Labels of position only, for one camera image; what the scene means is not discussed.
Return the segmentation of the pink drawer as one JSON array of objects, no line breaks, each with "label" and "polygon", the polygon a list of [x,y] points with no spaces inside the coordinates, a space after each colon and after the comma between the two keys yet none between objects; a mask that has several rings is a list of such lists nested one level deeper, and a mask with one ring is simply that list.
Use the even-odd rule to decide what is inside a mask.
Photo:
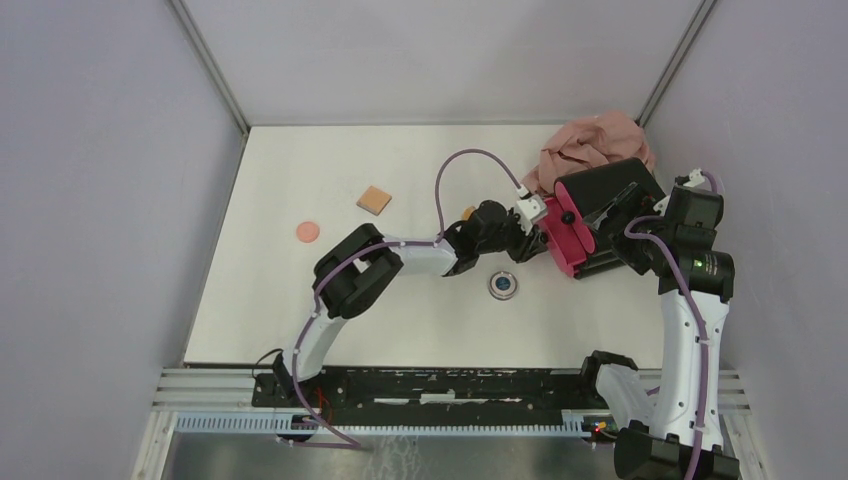
[{"label": "pink drawer", "polygon": [[572,279],[579,279],[580,278],[580,265],[579,264],[565,264],[564,266],[561,266],[560,269],[569,278],[572,278]]},{"label": "pink drawer", "polygon": [[583,217],[572,199],[566,186],[557,181],[554,187],[555,198],[562,210],[560,223],[565,234],[565,247],[568,258],[576,258],[578,251],[583,257],[596,252],[596,242],[589,228],[584,224]]},{"label": "pink drawer", "polygon": [[542,219],[541,228],[548,235],[548,252],[551,254],[559,269],[565,264],[579,264],[581,268],[587,262],[590,255],[588,257],[583,257],[581,252],[578,251],[578,256],[576,258],[567,257],[565,247],[566,237],[563,232],[563,226],[560,223],[560,214],[562,213],[562,210],[559,207],[555,196],[547,197],[545,199],[545,203],[547,205],[548,213],[546,217]]}]

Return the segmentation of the pink top drawer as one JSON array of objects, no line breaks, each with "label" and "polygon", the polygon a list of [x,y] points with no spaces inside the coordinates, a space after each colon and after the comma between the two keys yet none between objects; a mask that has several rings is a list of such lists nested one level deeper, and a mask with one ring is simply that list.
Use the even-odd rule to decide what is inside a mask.
[{"label": "pink top drawer", "polygon": [[560,223],[565,234],[565,247],[568,258],[576,258],[578,251],[583,257],[596,252],[596,242],[589,228],[584,224],[583,217],[572,199],[566,186],[557,181],[554,187],[555,198],[562,210]]}]

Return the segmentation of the orange teardrop sponge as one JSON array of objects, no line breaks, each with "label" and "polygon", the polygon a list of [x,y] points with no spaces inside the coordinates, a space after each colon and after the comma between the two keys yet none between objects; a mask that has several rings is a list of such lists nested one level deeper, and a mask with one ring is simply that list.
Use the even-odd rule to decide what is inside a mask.
[{"label": "orange teardrop sponge", "polygon": [[470,206],[470,207],[466,208],[464,210],[463,214],[462,214],[461,219],[463,221],[467,221],[471,217],[471,215],[475,212],[475,210],[476,210],[476,208],[474,206]]}]

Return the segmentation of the black drawer organizer case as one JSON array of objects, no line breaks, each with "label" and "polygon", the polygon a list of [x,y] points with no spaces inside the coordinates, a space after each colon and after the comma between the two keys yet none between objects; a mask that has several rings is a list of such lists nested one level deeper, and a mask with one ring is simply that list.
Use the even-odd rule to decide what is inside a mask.
[{"label": "black drawer organizer case", "polygon": [[626,192],[635,192],[642,198],[635,211],[627,215],[628,219],[651,215],[653,206],[665,197],[654,176],[635,158],[562,176],[555,180],[554,187],[557,181],[566,186],[596,242],[596,252],[580,268],[579,279],[623,265],[613,252],[610,235],[591,225],[601,213]]}]

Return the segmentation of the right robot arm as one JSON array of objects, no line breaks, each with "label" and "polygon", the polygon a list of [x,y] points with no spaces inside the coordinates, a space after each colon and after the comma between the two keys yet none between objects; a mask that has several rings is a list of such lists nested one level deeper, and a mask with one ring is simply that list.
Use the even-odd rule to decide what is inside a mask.
[{"label": "right robot arm", "polygon": [[618,478],[738,479],[718,407],[720,346],[736,276],[733,257],[714,248],[724,198],[677,185],[663,212],[657,204],[632,182],[586,222],[624,264],[657,277],[664,326],[658,390],[650,394],[623,359],[596,352],[597,369],[579,378],[578,396],[613,414]]}]

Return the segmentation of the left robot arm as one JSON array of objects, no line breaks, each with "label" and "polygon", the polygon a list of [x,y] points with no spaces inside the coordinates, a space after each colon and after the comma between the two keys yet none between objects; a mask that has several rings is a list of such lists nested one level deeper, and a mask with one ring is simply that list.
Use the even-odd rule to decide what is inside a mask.
[{"label": "left robot arm", "polygon": [[372,223],[357,227],[314,266],[309,317],[272,367],[279,397],[294,407],[312,399],[313,378],[343,326],[372,307],[397,277],[453,277],[495,253],[525,263],[547,249],[539,225],[546,214],[542,198],[532,195],[511,209],[486,200],[434,239],[386,236]]}]

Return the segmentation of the square tan makeup sponge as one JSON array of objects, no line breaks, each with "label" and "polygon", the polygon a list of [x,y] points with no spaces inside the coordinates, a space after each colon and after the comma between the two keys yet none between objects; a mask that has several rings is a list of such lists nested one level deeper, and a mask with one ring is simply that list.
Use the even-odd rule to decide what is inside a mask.
[{"label": "square tan makeup sponge", "polygon": [[358,198],[356,205],[374,216],[379,216],[391,200],[391,194],[378,187],[369,186]]}]

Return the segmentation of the round clear powder jar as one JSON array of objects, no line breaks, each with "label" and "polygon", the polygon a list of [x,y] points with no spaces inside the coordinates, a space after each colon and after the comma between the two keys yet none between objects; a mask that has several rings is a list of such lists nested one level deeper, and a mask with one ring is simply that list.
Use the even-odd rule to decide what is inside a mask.
[{"label": "round clear powder jar", "polygon": [[489,294],[496,300],[508,301],[518,292],[519,284],[516,277],[508,271],[498,271],[489,277],[487,284]]}]

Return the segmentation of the pink bottom drawer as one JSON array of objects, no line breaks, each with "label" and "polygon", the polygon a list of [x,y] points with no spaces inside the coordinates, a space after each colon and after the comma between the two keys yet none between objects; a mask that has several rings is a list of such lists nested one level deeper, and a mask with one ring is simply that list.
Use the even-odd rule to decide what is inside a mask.
[{"label": "pink bottom drawer", "polygon": [[560,269],[569,278],[572,278],[572,279],[579,279],[580,278],[580,265],[579,264],[565,264],[564,266],[561,266]]}]

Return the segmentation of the pink crumpled cloth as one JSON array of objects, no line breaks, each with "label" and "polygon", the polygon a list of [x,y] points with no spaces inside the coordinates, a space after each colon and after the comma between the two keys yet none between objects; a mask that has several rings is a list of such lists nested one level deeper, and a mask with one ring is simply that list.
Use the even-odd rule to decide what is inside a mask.
[{"label": "pink crumpled cloth", "polygon": [[523,177],[531,192],[551,194],[556,179],[636,158],[649,172],[657,160],[645,131],[622,111],[567,122],[542,146],[537,164]]}]

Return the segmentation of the round pink powder puff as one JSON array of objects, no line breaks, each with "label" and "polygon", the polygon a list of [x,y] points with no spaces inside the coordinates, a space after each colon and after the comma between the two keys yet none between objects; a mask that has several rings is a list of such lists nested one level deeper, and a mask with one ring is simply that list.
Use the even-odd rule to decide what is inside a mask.
[{"label": "round pink powder puff", "polygon": [[320,226],[313,221],[304,221],[297,225],[296,238],[305,244],[316,241],[321,233]]}]

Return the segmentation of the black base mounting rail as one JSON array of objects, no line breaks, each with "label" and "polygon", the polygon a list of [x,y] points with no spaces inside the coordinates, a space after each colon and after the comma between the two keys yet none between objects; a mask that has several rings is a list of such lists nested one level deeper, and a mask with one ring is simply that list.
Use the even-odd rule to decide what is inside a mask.
[{"label": "black base mounting rail", "polygon": [[578,370],[328,366],[300,384],[332,426],[557,426],[606,403]]}]

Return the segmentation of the aluminium frame rail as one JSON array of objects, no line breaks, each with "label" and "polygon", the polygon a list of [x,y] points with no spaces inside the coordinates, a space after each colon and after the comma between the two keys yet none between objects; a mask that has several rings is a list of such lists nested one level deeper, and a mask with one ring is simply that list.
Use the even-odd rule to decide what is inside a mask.
[{"label": "aluminium frame rail", "polygon": [[627,430],[580,369],[162,372],[135,479],[679,479],[682,436]]}]

